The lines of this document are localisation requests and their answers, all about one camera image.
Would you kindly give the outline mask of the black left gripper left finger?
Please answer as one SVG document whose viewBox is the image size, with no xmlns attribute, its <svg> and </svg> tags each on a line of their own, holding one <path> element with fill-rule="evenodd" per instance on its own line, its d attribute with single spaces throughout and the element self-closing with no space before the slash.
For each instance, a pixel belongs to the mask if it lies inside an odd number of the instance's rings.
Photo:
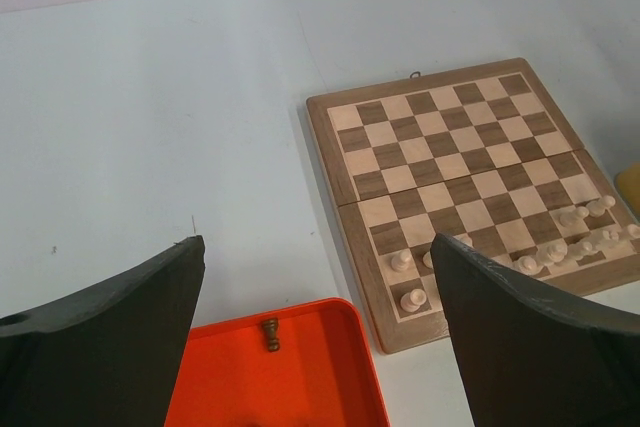
<svg viewBox="0 0 640 427">
<path fill-rule="evenodd" d="M 188 237 L 1 320 L 4 426 L 162 426 L 205 273 Z"/>
</svg>

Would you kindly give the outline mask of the light chess piece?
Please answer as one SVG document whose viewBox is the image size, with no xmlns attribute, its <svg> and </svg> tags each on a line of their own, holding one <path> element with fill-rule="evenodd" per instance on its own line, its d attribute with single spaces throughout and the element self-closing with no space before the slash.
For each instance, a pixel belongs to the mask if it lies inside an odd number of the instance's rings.
<svg viewBox="0 0 640 427">
<path fill-rule="evenodd" d="M 540 265 L 537 259 L 532 256 L 522 256 L 516 259 L 513 266 L 520 273 L 527 276 L 535 276 L 542 270 L 542 265 Z"/>
<path fill-rule="evenodd" d="M 640 226 L 638 224 L 629 224 L 621 230 L 620 239 L 623 241 L 633 241 L 639 238 Z"/>
<path fill-rule="evenodd" d="M 549 266 L 561 262 L 568 253 L 568 247 L 564 242 L 553 242 L 539 248 L 536 260 L 543 266 Z"/>
<path fill-rule="evenodd" d="M 614 230 L 603 229 L 594 234 L 592 241 L 594 248 L 598 251 L 617 247 L 621 243 L 620 234 Z"/>
<path fill-rule="evenodd" d="M 400 307 L 404 312 L 414 313 L 418 311 L 427 300 L 426 292 L 423 289 L 416 288 L 401 297 Z"/>
<path fill-rule="evenodd" d="M 568 246 L 566 259 L 578 261 L 584 257 L 594 255 L 596 249 L 593 244 L 587 240 L 581 240 Z"/>
</svg>

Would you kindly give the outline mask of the light pawn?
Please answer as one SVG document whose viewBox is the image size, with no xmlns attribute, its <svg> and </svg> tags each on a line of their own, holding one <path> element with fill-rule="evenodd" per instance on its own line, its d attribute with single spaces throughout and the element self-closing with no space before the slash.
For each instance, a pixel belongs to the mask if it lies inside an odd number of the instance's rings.
<svg viewBox="0 0 640 427">
<path fill-rule="evenodd" d="M 586 209 L 588 210 L 590 216 L 601 217 L 615 204 L 616 199 L 613 196 L 605 195 L 588 202 L 586 204 Z"/>
<path fill-rule="evenodd" d="M 408 270 L 413 262 L 413 256 L 409 249 L 403 249 L 396 253 L 390 261 L 391 269 L 395 272 Z"/>
<path fill-rule="evenodd" d="M 433 268 L 433 259 L 432 259 L 432 254 L 430 252 L 427 252 L 423 256 L 423 263 L 427 268 Z"/>
<path fill-rule="evenodd" d="M 590 215 L 589 209 L 585 206 L 574 207 L 571 211 L 567 210 L 560 214 L 559 224 L 563 227 L 572 227 L 573 225 L 583 221 Z"/>
</svg>

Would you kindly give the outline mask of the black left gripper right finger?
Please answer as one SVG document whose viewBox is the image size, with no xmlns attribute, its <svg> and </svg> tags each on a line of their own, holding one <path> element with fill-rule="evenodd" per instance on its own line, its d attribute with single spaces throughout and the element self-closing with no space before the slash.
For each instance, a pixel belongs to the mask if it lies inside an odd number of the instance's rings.
<svg viewBox="0 0 640 427">
<path fill-rule="evenodd" d="M 477 426 L 636 426 L 639 317 L 436 235 L 437 289 Z"/>
</svg>

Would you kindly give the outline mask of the dark chess piece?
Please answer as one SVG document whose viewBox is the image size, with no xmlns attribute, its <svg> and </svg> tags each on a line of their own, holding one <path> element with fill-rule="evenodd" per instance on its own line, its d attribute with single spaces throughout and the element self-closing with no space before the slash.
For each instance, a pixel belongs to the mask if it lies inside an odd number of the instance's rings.
<svg viewBox="0 0 640 427">
<path fill-rule="evenodd" d="M 266 348 L 269 352 L 280 350 L 280 340 L 278 337 L 279 320 L 277 318 L 266 319 L 260 324 L 264 333 Z"/>
</svg>

